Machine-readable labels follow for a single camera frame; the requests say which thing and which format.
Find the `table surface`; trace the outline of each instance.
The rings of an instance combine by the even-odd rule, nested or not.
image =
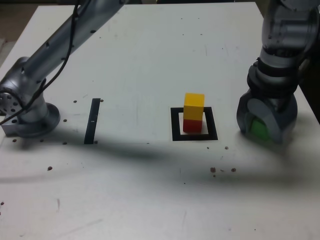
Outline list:
[[[39,7],[0,78],[72,9]],[[262,22],[254,3],[123,7],[44,93],[60,110],[54,132],[0,132],[0,239],[319,239],[320,128],[302,91],[289,144],[237,125]],[[218,140],[172,141],[170,108],[186,92],[205,94]],[[98,144],[83,145],[93,98]]]

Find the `wire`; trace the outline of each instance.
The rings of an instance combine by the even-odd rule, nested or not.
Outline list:
[[[18,115],[20,115],[21,113],[23,113],[25,110],[29,109],[31,107],[31,105],[35,102],[35,100],[37,100],[38,97],[40,97],[40,95],[44,92],[44,90],[46,90],[61,74],[61,72],[63,71],[63,69],[65,68],[68,59],[70,57],[71,51],[72,51],[72,46],[73,46],[73,42],[74,42],[74,36],[75,36],[75,30],[76,30],[76,18],[78,17],[78,7],[79,7],[79,0],[76,0],[76,3],[74,5],[74,9],[73,9],[73,13],[72,13],[72,18],[71,18],[71,33],[70,33],[70,42],[69,42],[69,48],[68,48],[68,52],[66,54],[66,57],[62,63],[62,66],[60,67],[59,71],[54,75],[54,77],[46,84],[46,79],[44,79],[41,82],[40,87],[38,88],[38,90],[33,94],[32,98],[30,99],[30,101],[23,106],[21,99],[13,94],[12,92],[9,91],[0,91],[1,93],[7,93],[10,95],[13,95],[17,101],[19,102],[19,104],[21,105],[21,109],[19,111],[17,111],[15,114],[7,117],[6,119],[4,119],[3,121],[0,122],[0,126],[2,124],[5,124],[6,122],[10,121],[11,119],[17,117]]]

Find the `yellow block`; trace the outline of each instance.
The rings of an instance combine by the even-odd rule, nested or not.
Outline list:
[[[183,119],[202,121],[204,107],[204,94],[186,93],[184,97]]]

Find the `black tape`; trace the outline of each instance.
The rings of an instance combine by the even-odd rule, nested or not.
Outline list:
[[[85,131],[84,144],[94,144],[99,107],[100,98],[93,98],[91,102],[89,120]]]

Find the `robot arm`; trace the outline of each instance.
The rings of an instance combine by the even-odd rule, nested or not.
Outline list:
[[[238,106],[242,133],[252,132],[259,121],[268,137],[280,144],[293,129],[298,114],[294,92],[303,77],[301,65],[319,44],[318,5],[320,0],[270,2],[263,21],[260,57],[249,69],[250,89]]]
[[[73,53],[125,4],[125,0],[87,0],[77,9]],[[0,110],[6,119],[22,110],[43,80],[64,61],[71,39],[72,16],[30,57],[17,60],[0,82]],[[36,137],[53,130],[60,121],[58,109],[41,94],[32,105],[2,124],[7,136]]]

